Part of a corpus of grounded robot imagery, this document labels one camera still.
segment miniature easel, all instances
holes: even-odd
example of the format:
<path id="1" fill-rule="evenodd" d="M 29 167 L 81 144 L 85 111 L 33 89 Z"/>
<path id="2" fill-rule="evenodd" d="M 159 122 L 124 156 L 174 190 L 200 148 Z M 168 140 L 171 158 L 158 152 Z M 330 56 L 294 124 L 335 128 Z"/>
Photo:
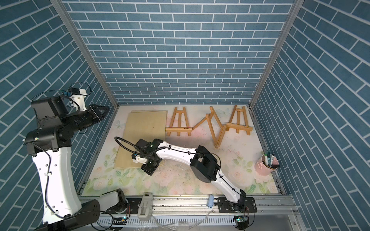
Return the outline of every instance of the miniature easel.
<path id="1" fill-rule="evenodd" d="M 235 105 L 234 106 L 234 109 L 232 111 L 231 118 L 230 118 L 229 122 L 226 123 L 226 124 L 224 124 L 224 125 L 221 123 L 221 121 L 218 118 L 218 116 L 217 116 L 215 110 L 213 109 L 213 107 L 210 106 L 209 108 L 211 109 L 211 113 L 210 114 L 206 114 L 206 117 L 204 117 L 201 121 L 199 121 L 199 123 L 197 123 L 192 128 L 192 130 L 196 129 L 199 125 L 201 125 L 204 121 L 207 120 L 209 129 L 211 131 L 211 135 L 212 135 L 212 139 L 213 139 L 213 143 L 215 145 L 215 148 L 219 148 L 221 146 L 221 142 L 223 140 L 223 137 L 225 136 L 225 132 L 228 131 L 230 128 L 235 128 L 236 129 L 236 133 L 239 133 L 239 130 L 246 131 L 247 132 L 247 135 L 250 135 L 250 132 L 253 130 L 252 127 L 249 127 L 248 126 L 247 112 L 246 112 L 245 106 L 243 107 L 243 109 L 240 109 L 240 108 L 236 108 L 236 105 Z M 236 124 L 231 123 L 232 122 L 232 119 L 234 117 L 235 111 L 238 112 L 238 117 L 236 119 Z M 244 120 L 245 120 L 245 126 L 244 125 L 240 125 L 240 112 L 243 112 Z M 216 138 L 216 135 L 215 135 L 215 131 L 213 130 L 212 122 L 211 122 L 212 117 L 215 117 L 215 119 L 217 121 L 217 124 L 221 128 L 221 131 L 220 131 L 220 133 L 219 133 L 219 135 L 218 135 L 217 138 Z"/>
<path id="2" fill-rule="evenodd" d="M 232 119 L 234 118 L 235 111 L 238 113 L 236 117 L 236 124 L 232 123 Z M 240 125 L 240 113 L 243 113 L 245 126 Z M 234 106 L 234 109 L 232 110 L 231 117 L 229 122 L 226 124 L 227 128 L 226 131 L 228 132 L 230 128 L 235 128 L 236 133 L 239 133 L 239 130 L 244 130 L 247 132 L 247 135 L 250 136 L 250 132 L 252 131 L 252 128 L 248 125 L 248 119 L 247 119 L 247 111 L 245 109 L 245 106 L 243 106 L 243 109 L 236 108 L 236 105 Z"/>
<path id="3" fill-rule="evenodd" d="M 207 120 L 208 122 L 208 126 L 209 126 L 209 130 L 211 131 L 211 135 L 212 135 L 212 139 L 213 139 L 213 143 L 215 145 L 216 148 L 219 148 L 219 140 L 221 138 L 223 138 L 224 134 L 225 134 L 225 129 L 226 129 L 226 125 L 222 125 L 220 119 L 218 118 L 215 110 L 213 109 L 212 106 L 209 107 L 211 109 L 211 113 L 210 114 L 206 114 L 206 117 L 204 117 L 201 121 L 199 121 L 199 123 L 197 123 L 194 127 L 193 127 L 193 130 L 196 129 L 199 125 L 201 125 L 204 121 Z M 220 134 L 218 135 L 218 137 L 216 138 L 216 135 L 215 135 L 215 131 L 213 130 L 213 126 L 212 126 L 212 122 L 211 122 L 211 119 L 215 117 L 216 121 L 217 121 L 217 124 L 218 126 L 220 126 L 221 128 L 221 132 Z"/>
<path id="4" fill-rule="evenodd" d="M 174 125 L 176 113 L 179 114 L 179 121 L 177 125 L 178 127 L 172 127 Z M 186 127 L 181 127 L 181 114 L 182 113 L 184 113 Z M 180 136 L 180 132 L 187 132 L 188 136 L 191 136 L 192 131 L 193 131 L 193 128 L 189 127 L 188 115 L 186 113 L 185 107 L 183 107 L 182 110 L 177 110 L 177 107 L 175 107 L 174 114 L 172 115 L 172 118 L 171 118 L 171 123 L 169 127 L 166 128 L 167 136 L 170 136 L 171 132 L 177 132 L 177 136 Z"/>

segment pink cup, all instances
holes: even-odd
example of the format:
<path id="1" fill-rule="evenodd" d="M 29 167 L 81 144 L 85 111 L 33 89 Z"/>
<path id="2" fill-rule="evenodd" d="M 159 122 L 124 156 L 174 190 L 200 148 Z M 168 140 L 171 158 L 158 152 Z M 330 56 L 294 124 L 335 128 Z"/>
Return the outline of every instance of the pink cup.
<path id="1" fill-rule="evenodd" d="M 262 162 L 262 159 L 264 160 L 265 159 L 265 156 L 262 155 L 262 157 L 257 161 L 257 163 L 255 164 L 255 170 L 258 174 L 262 175 L 262 176 L 267 176 L 268 174 L 272 173 L 273 172 L 273 168 L 269 167 L 269 166 L 266 166 L 263 162 Z M 277 165 L 279 164 L 279 161 L 278 159 L 275 157 L 275 159 L 272 161 L 272 165 Z"/>

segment wooden board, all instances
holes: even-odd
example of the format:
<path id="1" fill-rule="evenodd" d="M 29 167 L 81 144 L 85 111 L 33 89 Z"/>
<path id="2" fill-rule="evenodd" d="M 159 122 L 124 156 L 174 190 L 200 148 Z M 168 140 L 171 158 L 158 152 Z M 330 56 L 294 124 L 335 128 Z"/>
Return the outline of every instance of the wooden board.
<path id="1" fill-rule="evenodd" d="M 165 140 L 167 111 L 152 112 L 131 112 L 126 121 L 123 139 L 136 144 L 139 139 L 151 142 L 154 139 Z M 134 151 L 134 148 L 124 144 L 128 149 Z M 138 168 L 141 163 L 134 163 L 131 158 L 132 153 L 119 147 L 114 162 L 114 168 Z"/>

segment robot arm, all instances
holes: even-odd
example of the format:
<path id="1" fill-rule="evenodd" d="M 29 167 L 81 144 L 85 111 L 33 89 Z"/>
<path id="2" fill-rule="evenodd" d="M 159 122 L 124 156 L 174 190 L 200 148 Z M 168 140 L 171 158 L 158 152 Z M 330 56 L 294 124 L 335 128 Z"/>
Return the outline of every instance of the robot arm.
<path id="1" fill-rule="evenodd" d="M 115 140 L 120 146 L 123 146 L 118 141 L 123 139 L 115 137 Z M 230 202 L 230 209 L 243 211 L 245 192 L 224 176 L 217 160 L 205 147 L 184 148 L 159 139 L 155 139 L 153 142 L 140 139 L 134 147 L 140 154 L 133 153 L 132 160 L 143 163 L 141 169 L 147 174 L 152 175 L 162 159 L 179 161 L 189 165 L 199 180 L 216 186 Z"/>
<path id="2" fill-rule="evenodd" d="M 81 204 L 73 183 L 71 170 L 71 138 L 108 114 L 109 107 L 92 104 L 85 106 L 86 90 L 70 88 L 69 95 L 42 98 L 31 102 L 35 110 L 37 128 L 25 139 L 40 177 L 44 199 L 43 225 L 37 231 L 67 231 L 91 224 L 99 218 L 100 210 L 121 212 L 126 199 L 115 190 Z M 68 113 L 63 98 L 70 97 L 76 112 Z"/>

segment metal corner post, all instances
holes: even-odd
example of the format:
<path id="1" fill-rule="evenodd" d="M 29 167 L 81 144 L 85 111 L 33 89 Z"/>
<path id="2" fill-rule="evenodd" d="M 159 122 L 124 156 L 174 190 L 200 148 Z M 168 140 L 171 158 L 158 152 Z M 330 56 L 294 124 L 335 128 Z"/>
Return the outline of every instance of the metal corner post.
<path id="1" fill-rule="evenodd" d="M 62 0 L 50 0 L 52 5 L 54 6 L 56 12 L 58 13 L 59 17 L 63 21 L 65 27 L 71 34 L 73 40 L 77 44 L 79 50 L 81 51 L 82 55 L 85 57 L 87 63 L 89 64 L 91 70 L 95 74 L 95 77 L 98 79 L 100 85 L 103 87 L 104 92 L 107 94 L 109 100 L 113 104 L 115 109 L 118 109 L 118 102 L 116 98 L 114 97 L 112 91 L 110 90 L 109 86 L 107 85 L 107 82 L 105 81 L 102 73 L 99 70 L 98 65 L 96 64 L 95 60 L 91 56 L 84 40 L 82 39 L 80 33 L 78 32 L 76 25 L 73 23 L 71 16 L 67 12 L 67 9 L 65 8 L 64 4 L 62 3 Z"/>
<path id="2" fill-rule="evenodd" d="M 278 40 L 276 42 L 276 45 L 274 46 L 274 49 L 271 52 L 271 56 L 269 58 L 269 61 L 266 64 L 266 67 L 262 73 L 261 79 L 259 80 L 259 83 L 257 84 L 256 91 L 252 96 L 252 99 L 249 103 L 249 107 L 252 109 L 254 105 L 257 102 L 258 96 L 262 91 L 263 86 L 265 85 L 265 82 L 271 72 L 271 69 L 278 57 L 278 54 L 280 53 L 281 48 L 284 45 L 285 39 L 288 37 L 289 31 L 292 28 L 293 22 L 296 19 L 298 12 L 303 4 L 304 0 L 295 0 L 292 8 L 290 9 L 289 15 L 286 19 L 286 22 L 284 23 L 284 26 L 281 30 L 281 33 L 278 37 Z"/>
<path id="3" fill-rule="evenodd" d="M 91 160 L 88 164 L 88 167 L 86 168 L 86 171 L 84 172 L 80 182 L 78 183 L 78 188 L 76 190 L 77 195 L 81 194 L 81 189 L 82 189 L 83 185 L 87 182 L 88 178 L 90 177 L 91 172 L 93 171 L 95 162 L 96 162 L 96 160 L 99 156 L 99 153 L 100 153 L 101 149 L 103 148 L 104 142 L 105 142 L 105 140 L 108 136 L 108 132 L 111 129 L 111 126 L 114 122 L 114 119 L 115 119 L 115 116 L 117 115 L 117 112 L 118 112 L 118 108 L 117 109 L 114 108 L 113 114 L 112 114 L 112 116 L 111 116 L 111 118 L 110 118 L 110 120 L 107 124 L 107 127 L 105 128 L 105 131 L 104 131 L 103 135 L 101 136 L 101 139 L 98 143 L 98 146 L 97 146 L 94 154 L 92 155 L 92 158 L 91 158 Z"/>

